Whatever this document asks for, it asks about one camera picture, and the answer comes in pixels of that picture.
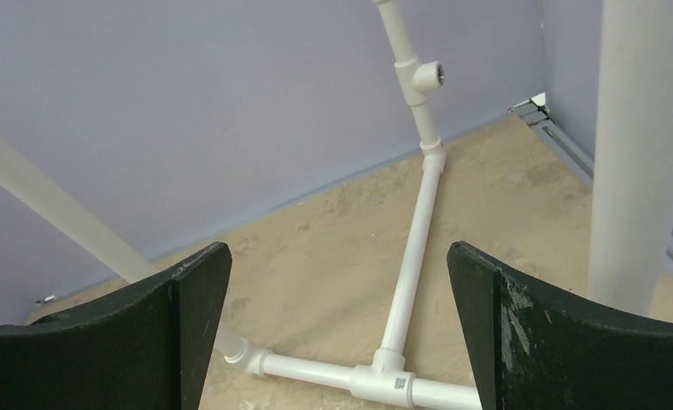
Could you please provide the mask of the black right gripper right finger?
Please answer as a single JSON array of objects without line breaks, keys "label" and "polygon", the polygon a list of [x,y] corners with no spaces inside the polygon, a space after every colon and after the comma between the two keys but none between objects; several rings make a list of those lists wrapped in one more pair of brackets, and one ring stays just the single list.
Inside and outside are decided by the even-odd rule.
[{"label": "black right gripper right finger", "polygon": [[460,241],[447,254],[485,409],[673,409],[673,323],[625,313]]}]

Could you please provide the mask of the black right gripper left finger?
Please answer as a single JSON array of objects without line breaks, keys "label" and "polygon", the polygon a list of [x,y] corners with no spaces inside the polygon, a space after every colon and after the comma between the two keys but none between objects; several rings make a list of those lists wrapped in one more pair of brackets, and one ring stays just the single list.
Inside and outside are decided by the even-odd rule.
[{"label": "black right gripper left finger", "polygon": [[0,325],[0,409],[196,409],[231,273],[216,242],[30,325]]}]

